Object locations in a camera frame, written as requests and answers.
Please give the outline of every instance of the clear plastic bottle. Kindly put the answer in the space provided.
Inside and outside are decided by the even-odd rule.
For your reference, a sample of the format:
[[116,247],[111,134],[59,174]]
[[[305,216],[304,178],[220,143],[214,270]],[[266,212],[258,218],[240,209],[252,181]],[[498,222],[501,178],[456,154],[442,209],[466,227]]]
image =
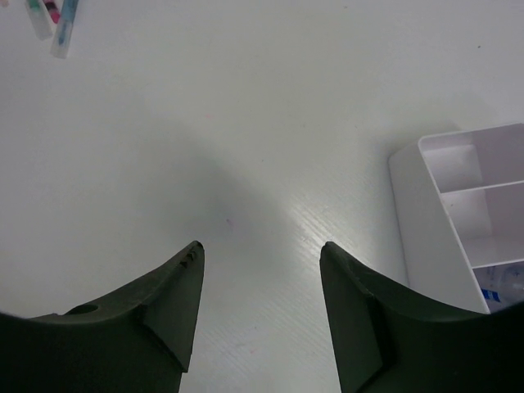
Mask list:
[[476,269],[475,275],[491,311],[524,301],[524,263]]

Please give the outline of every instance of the green marker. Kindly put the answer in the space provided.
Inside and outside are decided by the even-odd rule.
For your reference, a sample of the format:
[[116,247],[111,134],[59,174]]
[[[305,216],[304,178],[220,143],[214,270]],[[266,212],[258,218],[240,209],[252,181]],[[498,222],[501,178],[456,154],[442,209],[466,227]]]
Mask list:
[[52,36],[51,26],[47,20],[40,0],[25,0],[25,8],[33,24],[34,32],[40,39],[46,39]]

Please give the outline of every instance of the white organizer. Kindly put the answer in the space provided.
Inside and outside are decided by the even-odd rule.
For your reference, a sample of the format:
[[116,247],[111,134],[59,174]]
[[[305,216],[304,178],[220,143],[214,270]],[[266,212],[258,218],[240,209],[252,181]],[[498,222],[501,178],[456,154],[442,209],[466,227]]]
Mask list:
[[409,285],[489,307],[474,271],[524,261],[524,124],[424,137],[390,158]]

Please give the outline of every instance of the bottle in compartment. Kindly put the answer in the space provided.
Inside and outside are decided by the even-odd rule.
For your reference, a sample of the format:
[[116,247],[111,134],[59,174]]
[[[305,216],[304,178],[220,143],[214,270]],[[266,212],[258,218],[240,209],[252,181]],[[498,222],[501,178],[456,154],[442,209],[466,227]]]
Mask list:
[[524,301],[524,262],[475,269],[475,275],[492,312]]

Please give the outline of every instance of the blue marker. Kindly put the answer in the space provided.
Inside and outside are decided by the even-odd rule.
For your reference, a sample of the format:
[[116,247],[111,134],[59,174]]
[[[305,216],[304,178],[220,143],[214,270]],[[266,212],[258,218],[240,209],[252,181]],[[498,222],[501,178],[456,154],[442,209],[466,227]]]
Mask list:
[[73,23],[75,22],[76,6],[78,4],[79,0],[64,0],[55,37],[52,40],[51,54],[54,57],[60,57],[61,59],[67,57]]

